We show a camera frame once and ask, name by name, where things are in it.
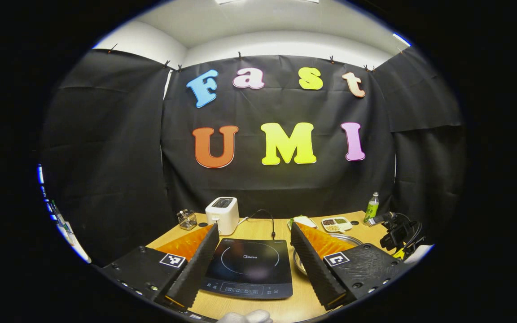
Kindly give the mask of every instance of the green bottle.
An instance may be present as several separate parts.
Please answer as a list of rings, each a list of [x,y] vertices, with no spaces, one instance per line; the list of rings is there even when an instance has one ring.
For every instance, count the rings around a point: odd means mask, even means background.
[[[374,194],[372,194],[372,198],[368,201],[367,214],[364,217],[364,223],[367,223],[368,219],[376,216],[378,204],[378,192],[374,192]]]

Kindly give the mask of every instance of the metal bowl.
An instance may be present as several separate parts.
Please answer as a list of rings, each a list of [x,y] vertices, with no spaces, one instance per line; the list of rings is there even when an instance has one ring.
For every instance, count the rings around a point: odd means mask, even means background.
[[[329,235],[331,237],[341,239],[342,241],[345,241],[355,247],[363,244],[360,240],[358,240],[356,238],[353,238],[353,237],[347,236],[347,235],[341,235],[340,233],[329,233]],[[300,271],[303,274],[306,275],[306,270],[304,270],[304,266],[302,265],[302,261],[300,261],[300,258],[298,256],[298,253],[296,253],[296,250],[293,253],[293,259],[294,259],[295,265],[300,269]]]

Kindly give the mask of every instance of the white ceiling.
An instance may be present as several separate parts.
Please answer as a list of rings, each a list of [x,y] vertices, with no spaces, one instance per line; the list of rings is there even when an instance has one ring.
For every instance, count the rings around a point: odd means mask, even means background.
[[[187,48],[256,31],[311,31],[336,35],[396,55],[407,46],[393,31],[341,0],[173,0],[137,17]]]

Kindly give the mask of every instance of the induction cooker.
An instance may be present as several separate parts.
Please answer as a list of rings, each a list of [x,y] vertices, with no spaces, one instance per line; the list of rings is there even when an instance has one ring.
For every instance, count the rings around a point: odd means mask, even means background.
[[[285,240],[224,238],[207,268],[202,290],[224,296],[280,299],[293,294]]]

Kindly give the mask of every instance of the wire basket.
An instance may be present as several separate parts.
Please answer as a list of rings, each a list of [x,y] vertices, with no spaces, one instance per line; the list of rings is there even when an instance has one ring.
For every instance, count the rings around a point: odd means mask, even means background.
[[[177,213],[179,227],[184,230],[191,230],[197,226],[197,215],[195,211],[182,210]]]

